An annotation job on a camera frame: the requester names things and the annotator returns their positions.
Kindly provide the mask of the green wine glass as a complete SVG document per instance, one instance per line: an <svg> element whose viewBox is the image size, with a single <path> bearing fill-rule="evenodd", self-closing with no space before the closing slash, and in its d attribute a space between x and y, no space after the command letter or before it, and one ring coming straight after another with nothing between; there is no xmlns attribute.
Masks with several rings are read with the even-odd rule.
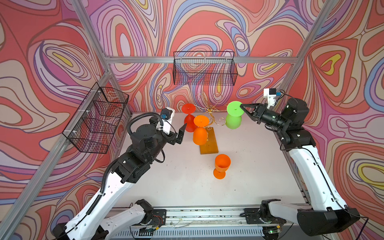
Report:
<svg viewBox="0 0 384 240"><path fill-rule="evenodd" d="M242 124L244 111L241 109L241 104L239 101L232 101L227 105L226 126L229 129L237 129Z"/></svg>

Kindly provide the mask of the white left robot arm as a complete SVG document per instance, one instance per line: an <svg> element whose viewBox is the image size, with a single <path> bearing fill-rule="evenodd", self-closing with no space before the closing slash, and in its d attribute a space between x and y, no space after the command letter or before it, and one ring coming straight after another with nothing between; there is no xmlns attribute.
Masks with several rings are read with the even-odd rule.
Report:
<svg viewBox="0 0 384 240"><path fill-rule="evenodd" d="M131 145L106 168L101 187L86 206L66 224L53 229L56 240L109 240L133 225L147 225L154 218L153 207L144 199L112 217L107 214L117 201L151 168L159 163L166 144L181 144L186 126L172 126L175 110L143 113L127 124Z"/></svg>

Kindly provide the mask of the orange wine glass back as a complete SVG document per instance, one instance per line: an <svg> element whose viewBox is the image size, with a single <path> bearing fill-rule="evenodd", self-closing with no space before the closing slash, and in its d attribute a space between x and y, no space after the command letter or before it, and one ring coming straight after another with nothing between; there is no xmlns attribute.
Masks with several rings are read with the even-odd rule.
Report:
<svg viewBox="0 0 384 240"><path fill-rule="evenodd" d="M213 171L214 177L216 179L224 179L226 176L226 171L231 165L231 159L229 156L220 154L215 158L215 169Z"/></svg>

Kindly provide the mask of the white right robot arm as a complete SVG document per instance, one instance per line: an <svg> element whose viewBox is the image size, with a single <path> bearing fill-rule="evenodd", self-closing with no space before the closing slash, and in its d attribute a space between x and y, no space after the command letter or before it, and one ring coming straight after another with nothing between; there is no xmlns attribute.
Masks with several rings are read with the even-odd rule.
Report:
<svg viewBox="0 0 384 240"><path fill-rule="evenodd" d="M229 116L247 114L258 124L264 123L277 134L281 151L287 152L297 165L310 196L310 207L304 209L284 204L278 199L263 200L255 214L263 223L284 219L301 227L308 236L339 233L362 219L358 210L342 199L327 174L311 133L303 128L309 108L307 103L290 98L281 113L268 104L228 104Z"/></svg>

